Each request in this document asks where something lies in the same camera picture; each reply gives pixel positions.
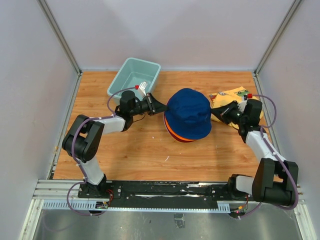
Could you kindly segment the blue bucket hat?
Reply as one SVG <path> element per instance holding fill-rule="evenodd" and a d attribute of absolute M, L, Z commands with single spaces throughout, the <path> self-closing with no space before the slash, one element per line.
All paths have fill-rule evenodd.
<path fill-rule="evenodd" d="M 191 143 L 205 138 L 212 129 L 209 100 L 199 91 L 182 88 L 167 102 L 163 121 L 177 141 Z"/>

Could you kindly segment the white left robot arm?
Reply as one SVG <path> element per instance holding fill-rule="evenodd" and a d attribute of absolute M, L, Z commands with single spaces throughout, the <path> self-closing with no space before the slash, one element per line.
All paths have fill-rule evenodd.
<path fill-rule="evenodd" d="M 102 172 L 96 154 L 103 135 L 127 131 L 134 123 L 134 116 L 149 116 L 165 112 L 168 107 L 146 93 L 139 100 L 133 87 L 120 90 L 119 104 L 110 116 L 88 117 L 80 114 L 76 117 L 62 142 L 62 149 L 71 156 L 79 166 L 84 181 L 80 183 L 82 190 L 88 192 L 89 198 L 102 198 L 110 191 L 107 177 Z"/>

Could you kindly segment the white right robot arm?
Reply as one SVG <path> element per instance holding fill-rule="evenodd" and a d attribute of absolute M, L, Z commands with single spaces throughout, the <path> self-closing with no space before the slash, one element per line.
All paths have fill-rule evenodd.
<path fill-rule="evenodd" d="M 211 109 L 211 113 L 222 123 L 238 126 L 238 134 L 259 161 L 254 177 L 233 174 L 228 179 L 226 193 L 232 200 L 248 194 L 256 202 L 291 210 L 299 200 L 299 167 L 280 155 L 270 142 L 265 128 L 260 125 L 262 106 L 260 100 L 251 98 Z"/>

